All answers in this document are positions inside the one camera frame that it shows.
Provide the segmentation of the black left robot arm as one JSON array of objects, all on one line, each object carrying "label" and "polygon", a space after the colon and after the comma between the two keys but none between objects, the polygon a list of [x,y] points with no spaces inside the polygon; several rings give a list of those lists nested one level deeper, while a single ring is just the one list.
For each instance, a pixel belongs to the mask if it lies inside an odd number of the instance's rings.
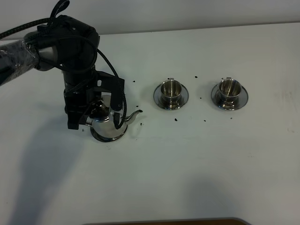
[{"label": "black left robot arm", "polygon": [[78,130],[86,123],[97,97],[98,33],[77,19],[61,15],[21,25],[1,34],[1,38],[32,26],[37,26],[35,32],[0,47],[0,83],[4,85],[33,68],[61,70],[67,126]]}]

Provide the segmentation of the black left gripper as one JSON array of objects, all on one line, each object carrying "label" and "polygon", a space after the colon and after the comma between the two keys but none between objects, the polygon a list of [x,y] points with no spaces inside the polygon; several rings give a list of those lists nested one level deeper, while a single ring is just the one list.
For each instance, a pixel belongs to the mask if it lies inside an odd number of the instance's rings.
[{"label": "black left gripper", "polygon": [[92,105],[98,97],[96,87],[79,90],[71,90],[72,87],[65,87],[65,113],[67,114],[68,129],[79,129],[79,125],[85,125],[87,118],[92,111]]}]

